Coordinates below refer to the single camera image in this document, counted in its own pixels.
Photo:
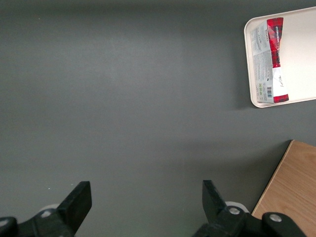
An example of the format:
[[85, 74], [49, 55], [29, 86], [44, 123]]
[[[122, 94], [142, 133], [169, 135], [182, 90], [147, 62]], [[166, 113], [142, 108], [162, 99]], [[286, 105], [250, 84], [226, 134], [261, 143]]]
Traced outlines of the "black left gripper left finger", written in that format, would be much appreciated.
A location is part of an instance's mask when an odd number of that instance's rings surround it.
[[2, 237], [74, 237], [92, 207], [89, 181], [81, 181], [59, 205], [50, 205], [29, 220], [0, 218]]

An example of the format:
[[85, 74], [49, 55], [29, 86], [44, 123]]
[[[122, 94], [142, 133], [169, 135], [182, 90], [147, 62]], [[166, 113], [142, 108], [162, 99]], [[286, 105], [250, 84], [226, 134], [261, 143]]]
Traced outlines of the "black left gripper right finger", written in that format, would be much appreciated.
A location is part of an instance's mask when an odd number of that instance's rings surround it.
[[202, 206], [207, 218], [195, 237], [304, 237], [301, 228], [287, 215], [266, 212], [261, 219], [223, 200], [211, 180], [202, 183]]

